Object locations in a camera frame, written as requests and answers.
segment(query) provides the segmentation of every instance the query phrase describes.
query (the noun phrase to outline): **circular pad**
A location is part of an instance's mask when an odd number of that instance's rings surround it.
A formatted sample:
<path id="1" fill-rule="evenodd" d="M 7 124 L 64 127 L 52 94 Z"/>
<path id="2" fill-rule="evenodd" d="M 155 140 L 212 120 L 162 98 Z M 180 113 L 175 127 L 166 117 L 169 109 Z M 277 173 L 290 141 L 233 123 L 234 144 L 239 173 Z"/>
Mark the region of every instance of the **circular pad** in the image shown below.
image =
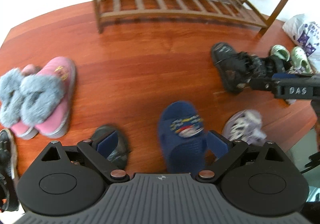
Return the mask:
<path id="1" fill-rule="evenodd" d="M 285 180 L 272 173 L 259 173 L 249 179 L 250 187 L 263 194 L 276 194 L 285 188 Z"/>
<path id="2" fill-rule="evenodd" d="M 77 185 L 77 179 L 67 173 L 53 173 L 42 178 L 40 188 L 50 194 L 63 194 Z"/>

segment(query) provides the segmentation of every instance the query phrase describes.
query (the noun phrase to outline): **black shoe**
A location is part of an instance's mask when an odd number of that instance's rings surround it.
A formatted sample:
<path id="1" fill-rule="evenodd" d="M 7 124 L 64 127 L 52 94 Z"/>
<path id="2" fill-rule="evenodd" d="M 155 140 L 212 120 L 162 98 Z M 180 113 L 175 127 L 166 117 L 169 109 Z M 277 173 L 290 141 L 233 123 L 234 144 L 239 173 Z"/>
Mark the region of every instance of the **black shoe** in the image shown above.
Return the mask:
<path id="1" fill-rule="evenodd" d="M 211 58 L 219 70 L 224 88 L 239 93 L 252 77 L 265 77 L 264 61 L 246 52 L 237 53 L 227 43 L 217 43 L 211 48 Z"/>
<path id="2" fill-rule="evenodd" d="M 104 156 L 104 148 L 99 148 L 98 144 L 102 142 L 107 136 L 114 132 L 118 135 L 118 145 L 116 149 L 107 157 L 107 160 L 114 163 L 119 169 L 124 170 L 128 163 L 128 156 L 130 153 L 129 145 L 125 135 L 118 129 L 111 125 L 102 125 L 98 127 L 92 137 L 92 147 Z"/>
<path id="3" fill-rule="evenodd" d="M 262 59 L 264 60 L 266 65 L 267 77 L 272 77 L 273 74 L 278 72 L 286 72 L 291 67 L 290 62 L 285 62 L 276 55 L 270 55 Z"/>
<path id="4" fill-rule="evenodd" d="M 1 212 L 17 211 L 19 201 L 15 186 L 19 181 L 17 173 L 17 148 L 8 129 L 0 131 L 0 207 Z"/>

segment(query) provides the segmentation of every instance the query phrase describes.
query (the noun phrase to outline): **white sneaker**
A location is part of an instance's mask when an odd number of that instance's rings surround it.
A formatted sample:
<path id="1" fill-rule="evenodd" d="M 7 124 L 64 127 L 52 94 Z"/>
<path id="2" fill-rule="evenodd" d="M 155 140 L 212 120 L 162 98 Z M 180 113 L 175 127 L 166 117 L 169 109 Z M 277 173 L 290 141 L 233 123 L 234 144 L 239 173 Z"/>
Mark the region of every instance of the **white sneaker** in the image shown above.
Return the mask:
<path id="1" fill-rule="evenodd" d="M 301 47 L 294 47 L 291 51 L 291 59 L 295 69 L 304 69 L 306 73 L 313 73 L 306 53 Z"/>
<path id="2" fill-rule="evenodd" d="M 275 55 L 275 56 L 279 57 L 280 59 L 287 61 L 287 62 L 290 59 L 289 51 L 287 50 L 287 48 L 285 48 L 282 45 L 275 45 L 275 46 L 271 47 L 270 54 Z"/>
<path id="3" fill-rule="evenodd" d="M 261 146 L 267 135 L 261 131 L 262 116 L 256 110 L 244 110 L 233 115 L 225 124 L 222 135 L 230 141 L 242 140 Z"/>

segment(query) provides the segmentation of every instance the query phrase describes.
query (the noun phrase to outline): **light green shoe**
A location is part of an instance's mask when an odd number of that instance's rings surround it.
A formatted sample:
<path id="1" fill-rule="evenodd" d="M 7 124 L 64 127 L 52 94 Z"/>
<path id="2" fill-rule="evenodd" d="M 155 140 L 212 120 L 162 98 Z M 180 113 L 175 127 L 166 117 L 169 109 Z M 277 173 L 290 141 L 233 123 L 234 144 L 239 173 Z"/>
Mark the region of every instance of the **light green shoe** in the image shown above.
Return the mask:
<path id="1" fill-rule="evenodd" d="M 275 45 L 275 46 L 271 47 L 270 54 L 271 55 L 276 55 L 280 59 L 282 59 L 284 61 L 287 61 L 287 62 L 290 59 L 289 51 L 287 50 L 287 48 L 285 48 L 282 45 Z"/>
<path id="2" fill-rule="evenodd" d="M 291 51 L 291 59 L 295 69 L 304 68 L 306 73 L 313 73 L 306 53 L 301 47 L 294 47 Z"/>

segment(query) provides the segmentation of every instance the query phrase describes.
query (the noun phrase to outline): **plastic bag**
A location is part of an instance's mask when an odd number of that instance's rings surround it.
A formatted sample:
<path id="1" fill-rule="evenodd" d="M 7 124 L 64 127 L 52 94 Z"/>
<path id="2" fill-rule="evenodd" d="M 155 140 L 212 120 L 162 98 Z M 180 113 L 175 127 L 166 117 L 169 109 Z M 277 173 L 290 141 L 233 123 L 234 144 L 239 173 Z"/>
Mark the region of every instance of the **plastic bag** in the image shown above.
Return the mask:
<path id="1" fill-rule="evenodd" d="M 306 14 L 295 15 L 284 23 L 282 29 L 291 40 L 301 47 L 314 72 L 320 72 L 320 19 L 314 21 Z"/>

